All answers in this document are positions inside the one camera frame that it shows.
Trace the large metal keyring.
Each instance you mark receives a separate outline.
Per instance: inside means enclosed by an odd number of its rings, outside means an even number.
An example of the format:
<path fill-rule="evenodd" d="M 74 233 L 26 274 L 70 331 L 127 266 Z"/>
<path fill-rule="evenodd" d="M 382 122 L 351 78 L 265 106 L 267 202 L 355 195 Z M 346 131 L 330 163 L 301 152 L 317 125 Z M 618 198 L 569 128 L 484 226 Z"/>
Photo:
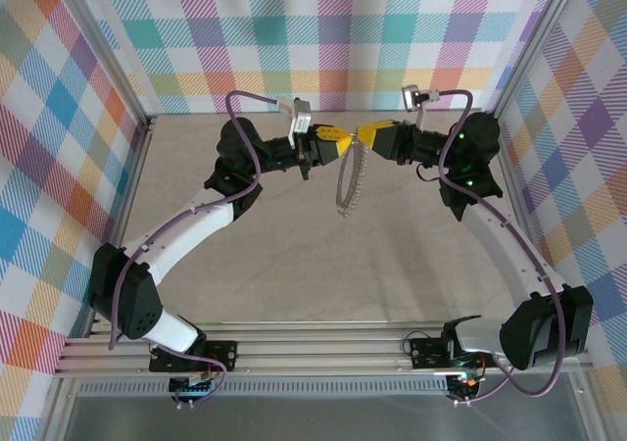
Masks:
<path fill-rule="evenodd" d="M 352 213 L 360 199 L 368 152 L 368 147 L 353 134 L 347 152 L 342 157 L 336 185 L 336 209 L 343 218 Z"/>

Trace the right circuit board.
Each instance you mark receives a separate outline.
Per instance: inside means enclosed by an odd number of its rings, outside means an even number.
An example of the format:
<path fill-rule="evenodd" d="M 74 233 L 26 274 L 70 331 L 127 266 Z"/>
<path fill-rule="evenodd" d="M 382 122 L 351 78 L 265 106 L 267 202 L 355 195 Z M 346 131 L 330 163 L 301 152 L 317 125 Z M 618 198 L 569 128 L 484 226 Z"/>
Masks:
<path fill-rule="evenodd" d="M 479 393 L 480 384 L 485 380 L 480 374 L 466 372 L 447 375 L 447 388 L 450 396 L 474 398 Z"/>

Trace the circuit board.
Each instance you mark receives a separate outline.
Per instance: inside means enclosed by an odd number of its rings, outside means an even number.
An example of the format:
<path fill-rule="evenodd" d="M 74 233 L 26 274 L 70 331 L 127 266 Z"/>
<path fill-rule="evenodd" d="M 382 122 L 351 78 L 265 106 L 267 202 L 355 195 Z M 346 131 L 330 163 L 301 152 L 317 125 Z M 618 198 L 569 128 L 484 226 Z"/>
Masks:
<path fill-rule="evenodd" d="M 211 378 L 171 377 L 168 392 L 178 397 L 201 397 L 213 388 L 213 382 Z"/>
<path fill-rule="evenodd" d="M 447 388 L 450 396 L 474 398 L 479 393 L 480 384 L 485 380 L 480 374 L 466 372 L 447 375 Z"/>

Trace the left circuit board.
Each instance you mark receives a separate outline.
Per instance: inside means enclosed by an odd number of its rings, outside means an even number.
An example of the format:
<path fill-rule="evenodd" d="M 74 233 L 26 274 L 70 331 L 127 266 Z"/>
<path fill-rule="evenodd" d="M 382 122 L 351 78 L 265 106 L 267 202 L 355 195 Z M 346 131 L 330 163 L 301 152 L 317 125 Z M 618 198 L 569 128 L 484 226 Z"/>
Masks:
<path fill-rule="evenodd" d="M 178 397 L 201 397 L 213 388 L 213 382 L 211 378 L 171 377 L 168 392 Z"/>

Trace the grey metal sheet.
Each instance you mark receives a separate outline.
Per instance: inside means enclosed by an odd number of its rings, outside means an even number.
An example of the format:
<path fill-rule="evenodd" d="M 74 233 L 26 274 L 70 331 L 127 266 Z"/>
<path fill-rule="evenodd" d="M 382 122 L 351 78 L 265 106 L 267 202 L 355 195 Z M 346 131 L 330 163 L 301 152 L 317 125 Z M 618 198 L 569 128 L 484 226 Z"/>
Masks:
<path fill-rule="evenodd" d="M 564 377 L 546 397 L 506 387 L 470 406 L 441 395 L 219 395 L 193 411 L 167 396 L 80 394 L 63 441 L 590 441 Z"/>

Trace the right aluminium side rail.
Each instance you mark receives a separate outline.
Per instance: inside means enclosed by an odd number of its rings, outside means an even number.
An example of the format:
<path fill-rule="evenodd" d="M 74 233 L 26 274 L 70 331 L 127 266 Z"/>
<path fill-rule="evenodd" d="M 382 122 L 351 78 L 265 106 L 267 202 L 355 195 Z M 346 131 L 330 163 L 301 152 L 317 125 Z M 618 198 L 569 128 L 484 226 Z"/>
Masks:
<path fill-rule="evenodd" d="M 503 274 L 514 306 L 518 308 L 533 296 L 542 296 L 552 303 L 552 291 L 562 290 L 564 279 L 549 265 L 536 248 L 531 234 L 530 218 L 524 209 L 524 201 L 516 184 L 512 155 L 508 151 L 508 132 L 504 121 L 500 127 L 498 154 L 501 178 L 504 181 L 504 198 L 492 204 L 508 219 L 502 239 L 503 250 L 499 258 L 506 259 Z"/>

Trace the aluminium side rail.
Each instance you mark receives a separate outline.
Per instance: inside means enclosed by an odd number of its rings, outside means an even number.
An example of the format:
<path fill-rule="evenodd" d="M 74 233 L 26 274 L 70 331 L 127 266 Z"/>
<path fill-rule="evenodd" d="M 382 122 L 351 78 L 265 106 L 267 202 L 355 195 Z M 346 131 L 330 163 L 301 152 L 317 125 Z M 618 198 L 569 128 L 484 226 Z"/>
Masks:
<path fill-rule="evenodd" d="M 144 169 L 157 121 L 157 116 L 148 116 L 145 122 L 138 126 L 137 149 L 130 165 L 126 188 L 122 195 L 121 208 L 115 219 L 110 237 L 108 238 L 108 242 L 117 250 L 123 248 L 122 242 L 125 237 L 139 180 Z"/>
<path fill-rule="evenodd" d="M 552 303 L 552 291 L 562 290 L 564 279 L 549 265 L 536 248 L 531 234 L 530 218 L 524 209 L 524 201 L 516 184 L 512 155 L 508 151 L 508 132 L 504 121 L 500 127 L 498 154 L 501 178 L 504 181 L 504 198 L 492 204 L 508 219 L 502 239 L 503 250 L 499 258 L 506 259 L 503 274 L 514 306 L 518 308 L 533 296 L 542 296 Z"/>

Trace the left aluminium side rail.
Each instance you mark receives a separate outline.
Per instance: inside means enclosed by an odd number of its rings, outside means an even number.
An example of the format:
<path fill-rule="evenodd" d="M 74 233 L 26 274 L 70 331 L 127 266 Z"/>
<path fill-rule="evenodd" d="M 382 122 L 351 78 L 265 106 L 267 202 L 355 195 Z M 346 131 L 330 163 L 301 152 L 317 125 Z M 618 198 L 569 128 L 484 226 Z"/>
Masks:
<path fill-rule="evenodd" d="M 108 242 L 117 250 L 123 248 L 122 242 L 125 237 L 139 180 L 144 169 L 157 121 L 157 116 L 148 116 L 145 122 L 138 126 L 137 149 L 130 165 L 126 188 L 122 195 L 121 208 L 115 219 L 110 237 L 108 238 Z"/>

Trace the right upright aluminium post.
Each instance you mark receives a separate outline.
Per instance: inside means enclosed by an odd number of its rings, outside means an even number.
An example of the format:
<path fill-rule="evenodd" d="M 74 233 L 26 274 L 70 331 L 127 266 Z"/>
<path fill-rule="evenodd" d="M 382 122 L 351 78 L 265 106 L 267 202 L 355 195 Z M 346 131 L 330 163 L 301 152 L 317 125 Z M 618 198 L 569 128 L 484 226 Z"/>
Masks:
<path fill-rule="evenodd" d="M 513 102 L 568 0 L 522 0 L 479 105 L 500 117 Z"/>

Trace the upright aluminium post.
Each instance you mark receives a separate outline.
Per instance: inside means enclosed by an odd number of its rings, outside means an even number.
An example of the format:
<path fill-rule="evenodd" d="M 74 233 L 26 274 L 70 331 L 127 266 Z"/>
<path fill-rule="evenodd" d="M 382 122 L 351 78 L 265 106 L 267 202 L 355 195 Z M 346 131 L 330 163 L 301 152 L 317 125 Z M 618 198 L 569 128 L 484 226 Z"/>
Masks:
<path fill-rule="evenodd" d="M 129 111 L 138 121 L 148 126 L 150 117 L 143 109 L 139 97 L 128 81 L 121 64 L 114 54 L 112 46 L 107 41 L 104 32 L 97 23 L 85 0 L 64 0 L 70 8 L 71 14 L 77 21 L 86 41 L 94 51 L 98 61 L 110 76 L 113 85 L 119 91 L 121 99 L 126 103 Z"/>
<path fill-rule="evenodd" d="M 500 117 L 513 102 L 568 0 L 522 0 L 479 105 Z"/>

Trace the left upright aluminium post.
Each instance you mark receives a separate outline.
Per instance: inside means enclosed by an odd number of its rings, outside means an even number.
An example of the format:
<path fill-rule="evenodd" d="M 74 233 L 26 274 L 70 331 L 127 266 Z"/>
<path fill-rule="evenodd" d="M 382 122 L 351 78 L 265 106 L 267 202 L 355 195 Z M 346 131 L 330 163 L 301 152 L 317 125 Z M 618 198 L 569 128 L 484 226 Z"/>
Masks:
<path fill-rule="evenodd" d="M 70 8 L 71 14 L 77 21 L 86 41 L 94 51 L 98 61 L 110 76 L 113 85 L 119 91 L 121 99 L 126 103 L 129 111 L 138 121 L 148 126 L 150 117 L 143 109 L 139 97 L 128 81 L 121 64 L 114 54 L 112 46 L 107 41 L 104 32 L 97 23 L 85 0 L 64 0 Z"/>

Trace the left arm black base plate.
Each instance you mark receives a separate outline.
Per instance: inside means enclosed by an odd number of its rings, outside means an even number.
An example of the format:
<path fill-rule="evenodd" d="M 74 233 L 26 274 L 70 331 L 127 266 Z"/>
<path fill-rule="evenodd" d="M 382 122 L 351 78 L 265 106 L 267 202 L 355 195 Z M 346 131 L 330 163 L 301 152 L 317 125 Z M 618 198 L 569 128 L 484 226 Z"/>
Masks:
<path fill-rule="evenodd" d="M 233 340 L 203 340 L 194 343 L 184 353 L 185 357 L 175 355 L 173 350 L 162 347 L 150 350 L 150 372 L 205 372 L 218 370 L 218 366 L 206 362 L 212 359 L 221 362 L 227 371 L 233 371 L 238 357 L 237 342 Z"/>

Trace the aluminium rail beam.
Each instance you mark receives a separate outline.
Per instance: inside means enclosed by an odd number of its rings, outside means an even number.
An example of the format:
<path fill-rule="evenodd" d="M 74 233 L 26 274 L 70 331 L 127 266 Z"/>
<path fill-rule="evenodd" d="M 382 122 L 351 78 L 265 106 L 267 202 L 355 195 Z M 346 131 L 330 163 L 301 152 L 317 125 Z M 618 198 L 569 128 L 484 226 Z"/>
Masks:
<path fill-rule="evenodd" d="M 437 337 L 439 321 L 214 322 L 202 330 L 238 344 L 235 376 L 410 375 L 407 335 Z M 147 376 L 152 358 L 142 340 L 108 348 L 110 326 L 96 319 L 87 336 L 67 340 L 57 377 Z"/>

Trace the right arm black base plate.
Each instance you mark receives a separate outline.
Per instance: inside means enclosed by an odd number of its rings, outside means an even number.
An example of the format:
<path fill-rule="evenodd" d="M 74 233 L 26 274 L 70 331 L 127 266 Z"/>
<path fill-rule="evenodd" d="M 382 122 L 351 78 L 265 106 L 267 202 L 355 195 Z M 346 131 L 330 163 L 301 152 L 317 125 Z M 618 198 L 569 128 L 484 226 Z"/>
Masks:
<path fill-rule="evenodd" d="M 494 358 L 485 352 L 466 351 L 452 342 L 434 338 L 411 338 L 405 344 L 411 364 L 417 368 L 494 368 Z"/>

